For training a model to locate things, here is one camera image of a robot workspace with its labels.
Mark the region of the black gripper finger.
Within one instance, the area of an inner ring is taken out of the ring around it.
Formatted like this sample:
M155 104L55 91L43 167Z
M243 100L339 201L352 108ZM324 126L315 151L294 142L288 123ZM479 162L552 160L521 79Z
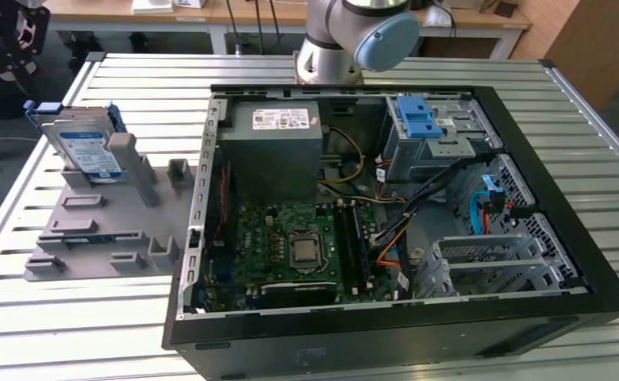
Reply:
M24 67L15 69L15 83L27 95L35 95L39 92L38 84Z

